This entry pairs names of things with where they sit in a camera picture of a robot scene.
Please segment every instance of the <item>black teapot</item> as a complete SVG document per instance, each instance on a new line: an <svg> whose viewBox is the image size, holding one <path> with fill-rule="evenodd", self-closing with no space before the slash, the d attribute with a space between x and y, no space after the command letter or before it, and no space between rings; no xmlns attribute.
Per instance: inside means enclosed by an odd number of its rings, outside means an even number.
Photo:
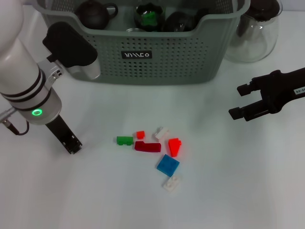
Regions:
<svg viewBox="0 0 305 229"><path fill-rule="evenodd" d="M110 6L115 8L113 14L109 14L107 10L107 7ZM75 14L85 27L93 30L103 30L108 25L109 20L114 18L118 12L119 9L114 3L102 5L97 1L88 0L77 8Z"/></svg>

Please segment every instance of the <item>green lego brick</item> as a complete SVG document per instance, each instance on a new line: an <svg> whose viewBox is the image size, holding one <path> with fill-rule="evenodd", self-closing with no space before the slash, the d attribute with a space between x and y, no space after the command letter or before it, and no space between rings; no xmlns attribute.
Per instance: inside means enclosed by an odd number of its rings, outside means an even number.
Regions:
<svg viewBox="0 0 305 229"><path fill-rule="evenodd" d="M133 144L133 137L116 137L116 142L118 145L128 145L131 146Z"/></svg>

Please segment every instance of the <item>white table surface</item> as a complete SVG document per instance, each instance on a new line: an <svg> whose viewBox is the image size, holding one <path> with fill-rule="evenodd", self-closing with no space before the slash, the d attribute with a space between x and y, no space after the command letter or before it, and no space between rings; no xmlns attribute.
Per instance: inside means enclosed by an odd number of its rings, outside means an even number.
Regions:
<svg viewBox="0 0 305 229"><path fill-rule="evenodd" d="M21 39L47 57L46 27L25 7ZM61 116L83 143L69 155L45 126L14 136L0 125L1 229L303 229L305 99L279 114L233 121L228 110L260 99L236 88L253 77L305 67L305 12L284 12L273 53L252 64L224 60L209 83L126 86L64 76L54 86ZM9 104L1 98L2 110ZM11 121L25 129L15 114ZM160 154L114 138L167 126L182 148L171 194L155 169Z"/></svg>

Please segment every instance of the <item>basket logo text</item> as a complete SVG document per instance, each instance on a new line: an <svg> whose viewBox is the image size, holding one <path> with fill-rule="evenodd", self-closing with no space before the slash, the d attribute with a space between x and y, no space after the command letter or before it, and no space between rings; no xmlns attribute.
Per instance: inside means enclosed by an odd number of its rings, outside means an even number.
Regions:
<svg viewBox="0 0 305 229"><path fill-rule="evenodd" d="M151 59L152 51L121 51L123 59Z"/></svg>

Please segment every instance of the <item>white lego brick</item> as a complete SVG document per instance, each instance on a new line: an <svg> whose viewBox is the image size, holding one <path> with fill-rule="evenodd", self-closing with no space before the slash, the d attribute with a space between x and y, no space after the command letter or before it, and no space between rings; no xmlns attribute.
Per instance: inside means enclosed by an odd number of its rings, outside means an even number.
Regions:
<svg viewBox="0 0 305 229"><path fill-rule="evenodd" d="M172 176L169 180L163 185L168 192L172 192L180 183L181 179L178 176Z"/></svg>
<svg viewBox="0 0 305 229"><path fill-rule="evenodd" d="M158 142L161 142L169 133L166 127L161 127L161 129L154 135Z"/></svg>

